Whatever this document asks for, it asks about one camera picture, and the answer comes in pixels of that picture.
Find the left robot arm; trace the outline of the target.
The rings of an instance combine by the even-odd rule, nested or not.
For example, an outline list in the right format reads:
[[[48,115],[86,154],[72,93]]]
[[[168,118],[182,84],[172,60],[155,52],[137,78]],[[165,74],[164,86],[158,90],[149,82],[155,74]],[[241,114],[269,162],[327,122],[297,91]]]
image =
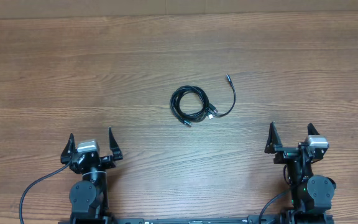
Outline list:
[[[74,135],[61,153],[60,162],[74,173],[81,175],[81,180],[70,189],[71,215],[69,223],[117,223],[109,212],[107,170],[116,167],[116,161],[123,159],[112,129],[108,129],[108,156],[100,155],[97,140],[90,139],[75,144]]]

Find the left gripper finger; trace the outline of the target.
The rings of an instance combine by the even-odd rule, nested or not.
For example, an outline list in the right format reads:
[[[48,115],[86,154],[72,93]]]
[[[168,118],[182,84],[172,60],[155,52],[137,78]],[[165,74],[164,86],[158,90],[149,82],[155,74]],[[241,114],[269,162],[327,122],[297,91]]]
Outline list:
[[[112,128],[109,127],[108,129],[108,134],[109,134],[109,148],[112,152],[112,157],[114,161],[120,161],[123,160],[123,155],[122,155],[122,151],[119,148],[118,143],[116,142],[113,133],[112,133]]]
[[[60,162],[62,164],[68,164],[71,161],[72,153],[75,151],[75,138],[74,135],[71,133],[68,142],[61,153]]]

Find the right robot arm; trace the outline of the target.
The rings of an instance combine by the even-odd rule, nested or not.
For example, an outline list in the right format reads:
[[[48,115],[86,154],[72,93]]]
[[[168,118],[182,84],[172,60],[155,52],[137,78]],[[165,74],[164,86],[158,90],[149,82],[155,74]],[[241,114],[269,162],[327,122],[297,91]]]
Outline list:
[[[312,165],[323,160],[329,142],[313,124],[307,126],[306,139],[296,147],[283,146],[275,123],[270,123],[264,152],[273,154],[275,164],[283,164],[283,177],[288,189],[275,196],[259,213],[259,223],[333,223],[326,212],[331,209],[336,183],[329,177],[313,174]],[[291,195],[291,207],[269,218],[266,209],[286,194]]]

